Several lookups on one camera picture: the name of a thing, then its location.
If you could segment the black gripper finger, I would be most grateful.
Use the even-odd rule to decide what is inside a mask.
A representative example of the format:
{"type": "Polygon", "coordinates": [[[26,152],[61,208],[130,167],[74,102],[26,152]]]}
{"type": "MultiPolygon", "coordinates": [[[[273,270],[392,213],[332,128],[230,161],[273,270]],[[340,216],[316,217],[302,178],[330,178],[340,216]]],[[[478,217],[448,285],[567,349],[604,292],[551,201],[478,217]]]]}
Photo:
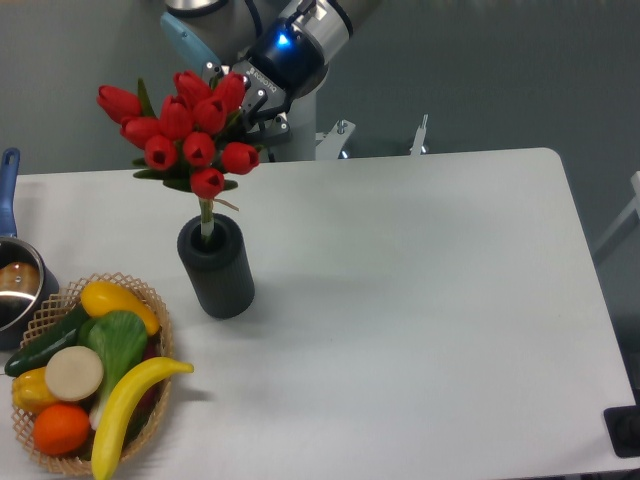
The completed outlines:
{"type": "Polygon", "coordinates": [[[213,62],[206,61],[201,70],[201,79],[205,83],[217,83],[224,77],[224,69],[221,65],[213,62]]]}
{"type": "Polygon", "coordinates": [[[250,89],[241,104],[242,139],[258,145],[281,145],[291,140],[287,119],[290,102],[280,90],[250,89]]]}

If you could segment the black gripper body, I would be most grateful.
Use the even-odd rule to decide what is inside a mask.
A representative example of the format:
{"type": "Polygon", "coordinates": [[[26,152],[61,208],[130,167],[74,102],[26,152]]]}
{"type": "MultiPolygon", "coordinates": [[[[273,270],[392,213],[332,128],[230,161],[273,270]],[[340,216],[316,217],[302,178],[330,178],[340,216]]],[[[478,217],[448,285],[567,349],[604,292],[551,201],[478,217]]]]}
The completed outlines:
{"type": "Polygon", "coordinates": [[[232,71],[245,79],[245,113],[283,113],[312,90],[328,70],[309,35],[285,20],[277,21],[249,48],[232,71]]]}

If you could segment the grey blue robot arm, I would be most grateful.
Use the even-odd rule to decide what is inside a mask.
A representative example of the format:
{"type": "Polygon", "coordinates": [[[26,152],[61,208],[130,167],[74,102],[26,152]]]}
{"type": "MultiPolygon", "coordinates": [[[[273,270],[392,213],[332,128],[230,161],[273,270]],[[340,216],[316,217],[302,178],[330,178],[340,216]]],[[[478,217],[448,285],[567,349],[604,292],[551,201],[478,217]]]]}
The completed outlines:
{"type": "Polygon", "coordinates": [[[235,72],[246,96],[246,140],[294,138],[292,104],[315,89],[329,64],[379,7],[377,1],[168,1],[161,29],[205,82],[235,72]]]}

